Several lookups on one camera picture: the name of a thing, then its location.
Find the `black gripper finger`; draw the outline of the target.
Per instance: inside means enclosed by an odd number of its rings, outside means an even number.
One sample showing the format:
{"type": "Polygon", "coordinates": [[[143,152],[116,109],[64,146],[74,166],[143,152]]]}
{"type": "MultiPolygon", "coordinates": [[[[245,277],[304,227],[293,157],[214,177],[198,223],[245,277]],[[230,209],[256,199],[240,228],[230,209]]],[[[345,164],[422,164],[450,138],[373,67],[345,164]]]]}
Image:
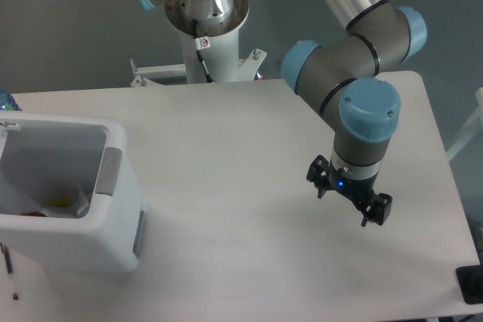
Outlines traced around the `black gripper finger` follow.
{"type": "Polygon", "coordinates": [[[369,222],[383,225],[390,215],[392,207],[392,196],[384,193],[372,193],[367,202],[361,207],[363,219],[361,227],[365,227],[369,222]]]}
{"type": "Polygon", "coordinates": [[[327,159],[318,155],[310,164],[307,171],[306,180],[311,182],[318,190],[317,197],[322,199],[326,191],[329,189],[329,163],[327,159]]]}

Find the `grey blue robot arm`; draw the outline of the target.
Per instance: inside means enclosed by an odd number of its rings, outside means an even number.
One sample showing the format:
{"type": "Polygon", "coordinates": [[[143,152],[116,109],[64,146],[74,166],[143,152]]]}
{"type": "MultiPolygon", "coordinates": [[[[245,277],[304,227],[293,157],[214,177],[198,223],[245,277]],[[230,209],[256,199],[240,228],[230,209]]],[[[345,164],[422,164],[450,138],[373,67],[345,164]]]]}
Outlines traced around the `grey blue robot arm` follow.
{"type": "MultiPolygon", "coordinates": [[[[185,43],[190,83],[242,79],[236,46],[216,40],[236,33],[248,16],[248,0],[138,0],[142,7],[163,5],[185,43]]],[[[418,52],[426,23],[410,7],[388,0],[325,0],[347,36],[329,47],[316,41],[295,44],[281,62],[281,76],[334,131],[329,158],[318,156],[306,178],[319,195],[336,191],[350,200],[363,223],[384,224],[392,197],[376,193],[380,164],[398,125],[398,91],[377,76],[418,52]]]]}

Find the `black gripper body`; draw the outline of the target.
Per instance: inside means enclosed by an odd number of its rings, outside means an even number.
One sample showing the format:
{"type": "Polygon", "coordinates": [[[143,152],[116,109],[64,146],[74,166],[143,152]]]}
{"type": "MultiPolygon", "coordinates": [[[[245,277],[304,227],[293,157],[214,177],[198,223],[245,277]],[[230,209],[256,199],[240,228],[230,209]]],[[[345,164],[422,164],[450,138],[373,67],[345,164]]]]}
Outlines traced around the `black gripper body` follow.
{"type": "Polygon", "coordinates": [[[324,166],[324,192],[335,191],[349,199],[357,209],[372,207],[375,198],[374,183],[377,171],[370,167],[341,166],[336,168],[331,162],[324,166]]]}

